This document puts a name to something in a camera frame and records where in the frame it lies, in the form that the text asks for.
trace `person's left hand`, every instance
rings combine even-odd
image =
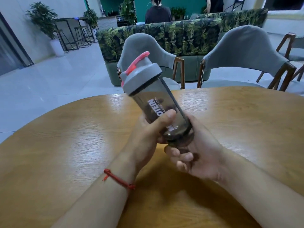
[[[170,126],[175,117],[176,111],[173,109],[162,114],[151,124],[146,121],[144,114],[139,117],[123,149],[125,152],[131,153],[137,171],[140,171],[150,161],[157,143],[164,144],[166,142],[161,137],[160,132]]]

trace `round table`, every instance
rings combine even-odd
[[[173,92],[226,147],[304,195],[304,98],[254,87]],[[0,227],[50,227],[103,172],[140,114],[122,95],[81,99],[0,145]],[[177,172],[159,145],[118,227],[259,227],[225,190]]]

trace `green wall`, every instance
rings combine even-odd
[[[113,11],[118,11],[118,6],[123,2],[123,0],[100,0],[102,8],[106,13],[111,12],[112,9]]]
[[[138,22],[144,22],[146,16],[146,7],[151,0],[135,0],[136,15]],[[201,8],[206,5],[206,0],[163,0],[162,4],[167,7],[184,7],[186,15],[189,17],[193,13],[200,14]]]

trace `transparent bottle body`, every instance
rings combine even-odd
[[[192,126],[188,118],[182,112],[162,77],[154,78],[147,86],[142,87],[139,92],[131,95],[131,97],[145,113],[149,123],[154,122],[169,109],[176,111],[177,115],[173,124],[162,131],[167,141],[178,141],[187,136],[191,130]]]

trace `leaf-patterned sofa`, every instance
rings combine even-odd
[[[220,18],[222,19],[219,39],[222,39],[224,34],[229,30],[242,25],[255,25],[263,27],[267,18],[268,9],[250,9],[233,12],[200,14],[196,19]]]
[[[108,70],[111,82],[120,86],[116,66],[125,40],[135,33],[153,36],[167,52],[185,60],[185,81],[196,81],[203,57],[217,44],[221,19],[195,19],[180,22],[166,22],[146,25],[123,26],[101,30],[96,37]],[[163,76],[172,78],[172,70],[162,67]],[[210,73],[205,73],[208,80]],[[177,69],[176,81],[180,81]]]

